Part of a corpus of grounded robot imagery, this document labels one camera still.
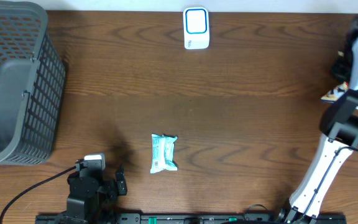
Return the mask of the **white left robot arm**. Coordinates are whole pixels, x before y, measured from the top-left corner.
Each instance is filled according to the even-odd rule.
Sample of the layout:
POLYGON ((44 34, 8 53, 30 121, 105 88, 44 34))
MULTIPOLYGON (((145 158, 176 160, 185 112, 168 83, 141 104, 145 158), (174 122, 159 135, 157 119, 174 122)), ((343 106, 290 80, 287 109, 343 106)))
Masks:
POLYGON ((70 193, 67 209, 57 224, 116 223, 117 215, 104 206, 127 194, 124 167, 115 171, 115 178, 104 180, 101 168, 84 168, 68 178, 70 193))

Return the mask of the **yellow snack bag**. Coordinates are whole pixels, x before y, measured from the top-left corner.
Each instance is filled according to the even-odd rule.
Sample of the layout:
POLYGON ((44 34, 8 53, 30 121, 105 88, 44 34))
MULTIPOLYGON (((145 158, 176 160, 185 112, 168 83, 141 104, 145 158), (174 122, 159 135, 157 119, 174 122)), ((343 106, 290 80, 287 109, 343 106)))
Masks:
POLYGON ((329 90, 325 95, 321 97, 321 101, 326 103, 334 103, 349 89, 348 82, 336 86, 332 90, 329 90))

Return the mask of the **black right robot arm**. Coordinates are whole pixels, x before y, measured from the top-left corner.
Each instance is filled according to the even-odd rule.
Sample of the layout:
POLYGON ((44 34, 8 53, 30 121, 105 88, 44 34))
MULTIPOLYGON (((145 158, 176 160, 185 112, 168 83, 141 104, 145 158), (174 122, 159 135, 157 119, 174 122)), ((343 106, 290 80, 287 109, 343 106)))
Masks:
POLYGON ((324 112, 322 135, 313 161, 299 187, 276 218, 277 223, 345 223, 344 215, 321 215, 324 196, 346 159, 358 152, 358 15, 339 51, 332 76, 340 85, 322 100, 331 106, 324 112))

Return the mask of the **light blue wipes pack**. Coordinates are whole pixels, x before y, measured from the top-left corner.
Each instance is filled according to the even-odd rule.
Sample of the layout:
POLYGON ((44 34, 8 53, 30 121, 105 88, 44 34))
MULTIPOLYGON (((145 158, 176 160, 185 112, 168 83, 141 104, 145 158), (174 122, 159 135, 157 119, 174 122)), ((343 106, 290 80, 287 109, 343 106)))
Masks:
POLYGON ((151 174, 155 174, 163 170, 178 170, 177 165, 173 161, 175 141, 177 139, 177 136, 152 134, 151 174))

